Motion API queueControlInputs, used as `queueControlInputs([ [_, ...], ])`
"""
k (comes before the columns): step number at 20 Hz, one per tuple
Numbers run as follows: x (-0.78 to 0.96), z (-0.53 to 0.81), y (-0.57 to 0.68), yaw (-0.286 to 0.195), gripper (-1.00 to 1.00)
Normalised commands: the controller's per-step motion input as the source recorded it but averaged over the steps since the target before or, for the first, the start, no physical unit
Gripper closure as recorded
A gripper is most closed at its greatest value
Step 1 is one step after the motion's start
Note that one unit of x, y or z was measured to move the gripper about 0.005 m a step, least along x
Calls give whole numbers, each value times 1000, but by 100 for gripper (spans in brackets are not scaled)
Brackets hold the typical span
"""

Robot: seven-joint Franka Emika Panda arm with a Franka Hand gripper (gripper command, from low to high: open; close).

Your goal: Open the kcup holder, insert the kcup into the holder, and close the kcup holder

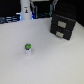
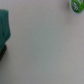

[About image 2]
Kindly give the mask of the teal padded gripper finger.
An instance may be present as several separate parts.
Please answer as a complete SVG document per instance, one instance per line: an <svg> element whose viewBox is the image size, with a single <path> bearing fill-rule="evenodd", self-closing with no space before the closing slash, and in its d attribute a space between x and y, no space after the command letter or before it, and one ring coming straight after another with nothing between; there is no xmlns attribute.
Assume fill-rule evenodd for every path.
<svg viewBox="0 0 84 84"><path fill-rule="evenodd" d="M2 9L0 10L0 61L7 50L6 42L10 36L9 12Z"/></svg>

